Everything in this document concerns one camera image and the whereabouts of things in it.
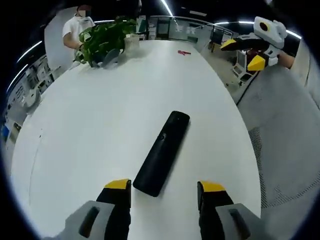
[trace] oval table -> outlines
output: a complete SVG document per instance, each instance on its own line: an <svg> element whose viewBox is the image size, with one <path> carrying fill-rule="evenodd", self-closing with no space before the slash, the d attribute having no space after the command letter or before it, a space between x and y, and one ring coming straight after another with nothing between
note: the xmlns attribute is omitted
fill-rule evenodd
<svg viewBox="0 0 320 240"><path fill-rule="evenodd" d="M68 70L24 122L11 183L34 229L55 236L106 183L133 181L172 111L190 116L188 132L159 197L132 187L128 239L201 239L199 180L260 217L255 154L227 89L191 44L151 40L110 69Z"/></svg>

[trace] green leaves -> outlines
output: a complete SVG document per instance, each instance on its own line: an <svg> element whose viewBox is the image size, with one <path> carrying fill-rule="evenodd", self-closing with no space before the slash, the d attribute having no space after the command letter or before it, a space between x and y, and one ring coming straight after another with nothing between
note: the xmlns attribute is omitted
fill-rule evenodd
<svg viewBox="0 0 320 240"><path fill-rule="evenodd" d="M126 19L118 16L114 22L89 27L79 34L79 40L83 43L81 56L75 60L81 63L92 61L101 62L112 49L124 49L126 34L136 31L137 22L134 19Z"/></svg>

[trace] black remote control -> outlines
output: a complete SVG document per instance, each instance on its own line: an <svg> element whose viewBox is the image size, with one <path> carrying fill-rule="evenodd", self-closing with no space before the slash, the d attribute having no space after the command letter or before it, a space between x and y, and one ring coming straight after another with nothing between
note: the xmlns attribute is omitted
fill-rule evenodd
<svg viewBox="0 0 320 240"><path fill-rule="evenodd" d="M164 185L177 151L186 133L190 117L173 111L146 156L133 186L141 192L157 197Z"/></svg>

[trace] white shirt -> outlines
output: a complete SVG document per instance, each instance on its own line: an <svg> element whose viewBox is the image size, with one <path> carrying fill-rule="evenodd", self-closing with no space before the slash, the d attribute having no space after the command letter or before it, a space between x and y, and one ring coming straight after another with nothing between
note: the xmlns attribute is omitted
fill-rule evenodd
<svg viewBox="0 0 320 240"><path fill-rule="evenodd" d="M62 37L64 37L68 33L71 33L72 39L74 41L80 42L79 34L87 28L93 26L95 26L95 23L91 19L91 17L74 16L64 24L62 30Z"/></svg>

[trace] red scissors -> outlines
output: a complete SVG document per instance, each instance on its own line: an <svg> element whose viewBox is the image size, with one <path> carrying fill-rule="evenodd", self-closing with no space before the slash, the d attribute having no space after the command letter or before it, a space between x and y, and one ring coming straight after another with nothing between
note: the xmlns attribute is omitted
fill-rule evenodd
<svg viewBox="0 0 320 240"><path fill-rule="evenodd" d="M191 52L187 52L187 51L178 51L178 54L182 54L183 56L187 55L187 54L191 54Z"/></svg>

